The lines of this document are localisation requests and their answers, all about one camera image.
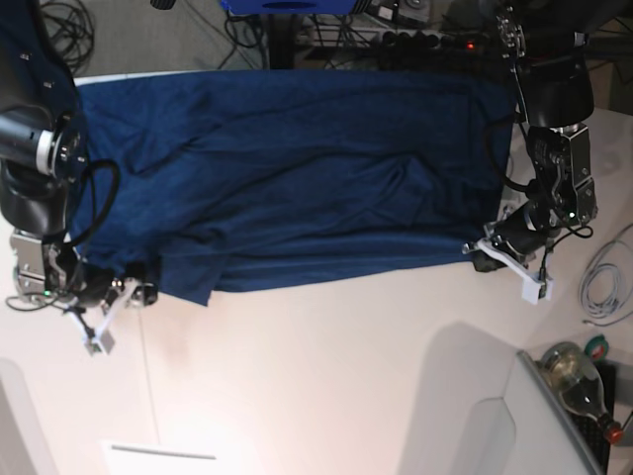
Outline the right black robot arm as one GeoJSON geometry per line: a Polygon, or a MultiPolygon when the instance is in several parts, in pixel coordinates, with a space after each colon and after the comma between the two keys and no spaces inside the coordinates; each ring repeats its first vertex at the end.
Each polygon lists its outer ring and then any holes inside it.
{"type": "Polygon", "coordinates": [[[38,1],[1,4],[1,214],[13,227],[18,297],[83,310],[129,292],[148,306],[144,269],[124,274],[86,260],[121,183],[112,160],[93,161],[72,73],[53,47],[38,1]]]}

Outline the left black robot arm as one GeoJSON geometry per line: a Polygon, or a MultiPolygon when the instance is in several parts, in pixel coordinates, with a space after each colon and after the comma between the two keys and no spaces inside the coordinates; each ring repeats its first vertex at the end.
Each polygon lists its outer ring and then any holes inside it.
{"type": "Polygon", "coordinates": [[[603,23],[599,1],[498,1],[498,43],[515,79],[518,110],[485,131],[518,124],[525,132],[535,176],[505,186],[527,201],[486,226],[474,258],[480,271],[516,263],[527,267],[539,249],[554,247],[561,231],[586,237],[596,217],[590,138],[585,121],[594,110],[585,59],[588,37],[603,23]]]}

